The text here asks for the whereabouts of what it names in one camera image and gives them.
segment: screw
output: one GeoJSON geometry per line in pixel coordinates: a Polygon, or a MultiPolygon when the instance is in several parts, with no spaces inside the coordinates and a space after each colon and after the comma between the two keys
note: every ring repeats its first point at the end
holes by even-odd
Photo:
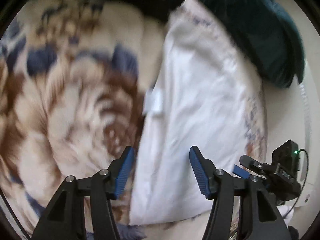
{"type": "Polygon", "coordinates": [[[109,171],[107,169],[103,169],[101,171],[99,171],[99,174],[104,176],[104,175],[107,175],[109,173],[109,171]]]}
{"type": "Polygon", "coordinates": [[[216,173],[221,176],[221,175],[224,174],[224,170],[223,169],[217,169],[216,173]]]}
{"type": "Polygon", "coordinates": [[[257,182],[259,179],[257,176],[255,175],[250,175],[250,179],[253,181],[253,182],[257,182]]]}
{"type": "Polygon", "coordinates": [[[66,177],[66,182],[72,182],[75,179],[74,176],[68,176],[66,177]]]}

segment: floral blanket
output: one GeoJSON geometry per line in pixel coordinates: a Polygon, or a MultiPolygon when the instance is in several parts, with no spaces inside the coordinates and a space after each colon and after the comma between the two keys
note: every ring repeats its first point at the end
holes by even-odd
{"type": "MultiPolygon", "coordinates": [[[[0,41],[0,187],[29,235],[66,176],[92,176],[125,146],[138,147],[143,97],[156,81],[164,38],[157,20],[104,0],[31,0],[12,21],[0,41]]],[[[247,154],[259,160],[262,96],[259,83],[245,116],[247,154]]],[[[176,223],[128,226],[133,179],[134,171],[112,202],[121,238],[158,239],[164,233],[155,237],[154,227],[165,232],[176,223]]],[[[85,223],[93,239],[88,199],[85,223]]]]}

